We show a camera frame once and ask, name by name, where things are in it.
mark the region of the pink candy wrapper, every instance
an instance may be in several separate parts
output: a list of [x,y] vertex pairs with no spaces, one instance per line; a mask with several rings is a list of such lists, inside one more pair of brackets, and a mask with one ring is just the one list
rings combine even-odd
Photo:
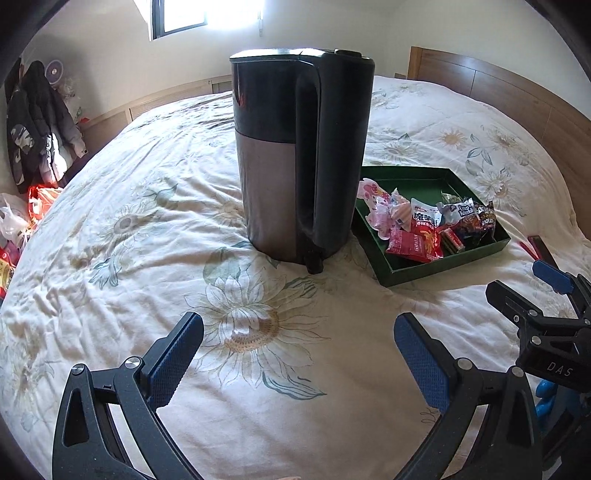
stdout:
[[382,240],[389,240],[392,230],[410,230],[410,202],[398,194],[398,189],[390,194],[373,180],[363,179],[359,182],[357,198],[368,206],[369,215],[365,219]]

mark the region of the metal screw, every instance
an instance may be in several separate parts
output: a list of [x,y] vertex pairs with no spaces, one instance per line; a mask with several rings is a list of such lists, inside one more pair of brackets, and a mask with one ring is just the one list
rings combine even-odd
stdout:
[[84,371],[84,364],[76,364],[72,367],[72,375],[80,375]]
[[137,368],[137,366],[142,362],[142,359],[138,356],[130,356],[125,361],[125,368]]
[[511,373],[513,375],[515,375],[516,377],[523,377],[523,370],[519,367],[513,367],[511,368]]
[[459,366],[462,370],[470,370],[474,365],[470,362],[467,358],[459,358],[457,361],[457,366]]

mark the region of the window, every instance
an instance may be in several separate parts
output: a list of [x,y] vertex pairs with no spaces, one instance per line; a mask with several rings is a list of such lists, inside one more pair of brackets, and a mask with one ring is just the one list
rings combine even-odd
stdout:
[[262,0],[153,0],[153,37],[189,28],[241,28],[259,22]]

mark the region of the electric kettle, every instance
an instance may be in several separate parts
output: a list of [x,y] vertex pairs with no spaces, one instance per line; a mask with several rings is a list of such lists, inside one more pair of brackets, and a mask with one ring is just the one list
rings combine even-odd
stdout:
[[322,272],[348,239],[375,63],[349,50],[248,50],[230,57],[248,238]]

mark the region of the floral bedspread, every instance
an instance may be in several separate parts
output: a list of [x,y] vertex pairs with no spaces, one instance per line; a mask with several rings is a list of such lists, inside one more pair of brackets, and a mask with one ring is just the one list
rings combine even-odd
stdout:
[[258,480],[396,475],[439,415],[392,339],[399,313],[501,371],[517,357],[516,328],[486,304],[488,282],[573,315],[517,242],[539,234],[563,269],[586,275],[590,244],[558,168],[515,122],[438,85],[376,77],[365,163],[452,169],[493,200],[513,241],[391,289],[353,236],[320,275],[276,262],[246,237],[227,93],[155,109],[105,147],[32,237],[0,313],[0,408],[40,472],[51,477],[72,365],[142,355],[187,310],[203,316],[204,341],[158,413],[205,478]]

